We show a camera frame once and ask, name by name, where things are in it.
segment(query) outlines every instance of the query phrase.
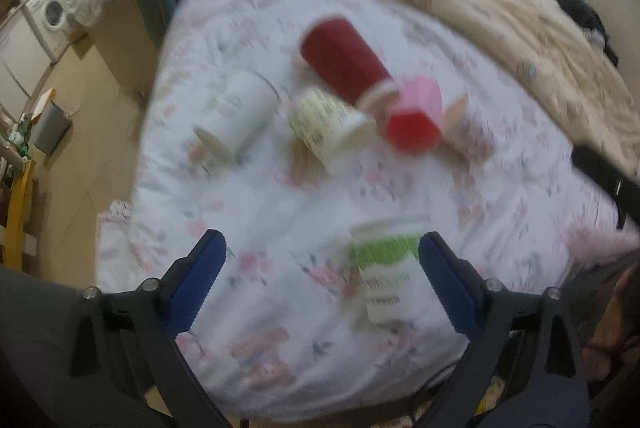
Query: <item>floor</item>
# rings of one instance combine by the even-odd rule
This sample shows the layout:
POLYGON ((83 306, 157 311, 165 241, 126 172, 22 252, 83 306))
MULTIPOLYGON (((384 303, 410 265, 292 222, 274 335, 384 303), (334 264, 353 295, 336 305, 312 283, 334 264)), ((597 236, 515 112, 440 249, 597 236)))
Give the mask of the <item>floor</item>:
POLYGON ((73 126, 52 156, 32 149, 37 182, 27 231, 38 239, 38 257, 27 269, 82 288, 95 281, 97 214, 130 196, 144 109, 120 89, 94 46, 82 58, 69 47, 43 90, 49 87, 73 126))

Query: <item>washing machine door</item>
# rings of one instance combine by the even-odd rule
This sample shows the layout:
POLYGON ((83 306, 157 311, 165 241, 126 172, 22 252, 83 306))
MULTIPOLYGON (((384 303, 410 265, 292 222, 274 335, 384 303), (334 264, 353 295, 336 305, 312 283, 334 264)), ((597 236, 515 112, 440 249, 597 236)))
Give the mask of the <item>washing machine door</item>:
POLYGON ((66 23, 65 0, 46 0, 42 7, 42 23, 51 32, 58 32, 66 23))

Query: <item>beige blanket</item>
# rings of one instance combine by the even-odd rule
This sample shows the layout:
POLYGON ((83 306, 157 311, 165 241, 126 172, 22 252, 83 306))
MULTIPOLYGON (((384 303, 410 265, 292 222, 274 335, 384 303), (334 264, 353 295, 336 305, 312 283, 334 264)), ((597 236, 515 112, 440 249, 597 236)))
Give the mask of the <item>beige blanket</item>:
POLYGON ((556 0, 405 1, 508 68, 573 141, 589 141, 636 173, 640 117, 631 94, 556 0))

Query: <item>yellow chair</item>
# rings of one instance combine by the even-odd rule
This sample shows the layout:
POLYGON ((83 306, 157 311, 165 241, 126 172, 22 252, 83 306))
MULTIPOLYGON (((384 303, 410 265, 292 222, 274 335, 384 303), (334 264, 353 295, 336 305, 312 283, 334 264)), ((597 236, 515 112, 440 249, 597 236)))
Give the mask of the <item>yellow chair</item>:
POLYGON ((9 197, 9 210, 4 231, 4 265, 18 271, 22 270, 24 224, 31 212, 35 167, 36 163, 33 160, 27 161, 22 175, 14 180, 9 197))

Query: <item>floral bedsheet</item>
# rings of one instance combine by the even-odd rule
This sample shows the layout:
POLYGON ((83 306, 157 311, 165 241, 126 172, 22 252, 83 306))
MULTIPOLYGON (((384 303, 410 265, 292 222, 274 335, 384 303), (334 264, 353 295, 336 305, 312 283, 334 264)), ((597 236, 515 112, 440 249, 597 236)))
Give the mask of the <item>floral bedsheet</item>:
POLYGON ((228 253, 191 330, 177 338, 228 414, 295 420, 375 404, 441 379, 465 340, 432 289, 420 320, 367 318, 348 227, 430 217, 457 255, 511 289, 541 292, 568 266, 574 223, 613 229, 616 212, 570 166, 571 144, 505 70, 443 24, 393 0, 182 0, 164 42, 131 205, 104 215, 98 284, 162 276, 207 228, 228 253), (299 57, 323 15, 352 21, 395 76, 430 74, 468 90, 496 141, 469 163, 447 147, 402 156, 385 141, 329 178, 292 146, 290 100, 321 81, 299 57), (268 127, 231 165, 207 156, 193 125, 238 66, 282 94, 268 127))

